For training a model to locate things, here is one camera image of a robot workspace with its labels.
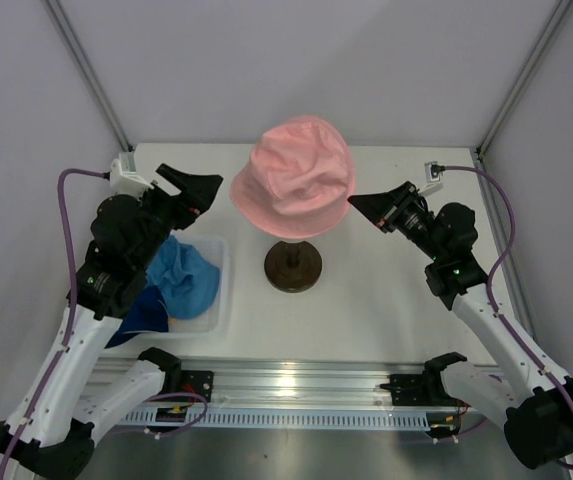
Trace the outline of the pink bucket hat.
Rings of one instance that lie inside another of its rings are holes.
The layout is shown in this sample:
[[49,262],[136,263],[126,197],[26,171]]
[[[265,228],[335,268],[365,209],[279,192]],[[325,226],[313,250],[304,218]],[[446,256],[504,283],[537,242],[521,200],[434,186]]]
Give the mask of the pink bucket hat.
[[233,205],[259,230],[285,240],[326,233],[356,188],[351,151],[328,121],[304,115],[264,132],[232,179]]

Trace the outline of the light blue bucket hat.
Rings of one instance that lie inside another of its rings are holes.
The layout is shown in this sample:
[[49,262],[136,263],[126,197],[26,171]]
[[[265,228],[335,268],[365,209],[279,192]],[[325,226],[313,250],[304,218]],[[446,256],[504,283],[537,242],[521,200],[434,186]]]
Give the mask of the light blue bucket hat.
[[159,290],[168,316],[179,320],[193,320],[213,305],[220,278],[219,267],[175,236],[162,243],[146,272],[147,285]]

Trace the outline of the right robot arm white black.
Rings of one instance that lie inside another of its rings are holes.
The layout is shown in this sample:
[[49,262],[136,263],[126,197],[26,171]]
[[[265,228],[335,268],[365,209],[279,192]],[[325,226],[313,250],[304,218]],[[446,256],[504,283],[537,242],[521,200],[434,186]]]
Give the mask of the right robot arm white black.
[[530,469],[573,454],[573,377],[493,299],[490,276],[473,254],[474,211],[451,202],[433,213],[410,182],[348,201],[380,231],[401,232],[430,258],[425,275],[432,294],[475,334],[504,375],[497,380],[461,354],[444,354],[425,365],[426,399],[471,406],[503,431]]

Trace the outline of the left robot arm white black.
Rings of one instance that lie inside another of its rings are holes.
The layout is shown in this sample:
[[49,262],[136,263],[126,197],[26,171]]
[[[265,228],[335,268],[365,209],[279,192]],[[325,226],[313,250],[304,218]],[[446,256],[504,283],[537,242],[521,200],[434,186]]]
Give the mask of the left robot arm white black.
[[83,264],[77,266],[74,253],[67,253],[70,290],[58,333],[23,401],[0,421],[0,479],[11,463],[46,479],[77,478],[99,442],[142,403],[191,399],[209,406],[207,397],[183,389],[181,360],[157,347],[140,353],[102,394],[81,398],[102,351],[144,289],[158,250],[173,231],[189,228],[210,209],[223,183],[220,175],[189,174],[166,164],[156,172],[178,194],[117,165],[105,172],[60,173],[57,195],[67,246],[67,177],[100,178],[114,193],[97,208]]

